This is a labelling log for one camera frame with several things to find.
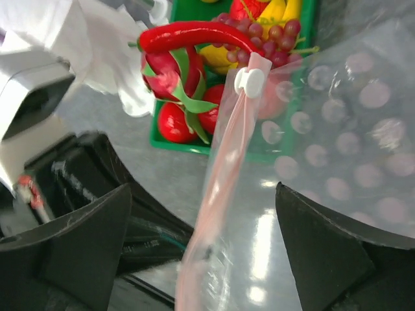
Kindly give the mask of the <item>clear pink zip top bag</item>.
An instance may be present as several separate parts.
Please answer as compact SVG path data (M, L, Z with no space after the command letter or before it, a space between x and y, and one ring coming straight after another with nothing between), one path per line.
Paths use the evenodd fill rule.
M267 80L291 81L258 119ZM303 310L276 186L414 239L414 35L388 20L279 69L253 56L227 76L177 310Z

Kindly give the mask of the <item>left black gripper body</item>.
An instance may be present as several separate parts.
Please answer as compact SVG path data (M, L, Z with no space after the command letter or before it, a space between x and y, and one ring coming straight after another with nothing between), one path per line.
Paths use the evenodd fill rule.
M132 199L119 275L181 260L193 228L134 179L102 132L66 135L18 170L28 197L1 187L1 236L54 220L127 184Z

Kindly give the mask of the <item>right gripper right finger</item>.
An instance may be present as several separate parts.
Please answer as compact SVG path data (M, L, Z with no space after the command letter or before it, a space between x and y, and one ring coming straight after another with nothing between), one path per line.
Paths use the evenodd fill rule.
M276 186L276 213L303 310L413 310L414 239Z

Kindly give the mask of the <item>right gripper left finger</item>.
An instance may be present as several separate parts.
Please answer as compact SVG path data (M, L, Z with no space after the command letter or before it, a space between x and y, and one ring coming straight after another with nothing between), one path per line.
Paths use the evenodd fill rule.
M128 185L34 229L1 240L1 309L47 310L58 290L106 310L125 239Z

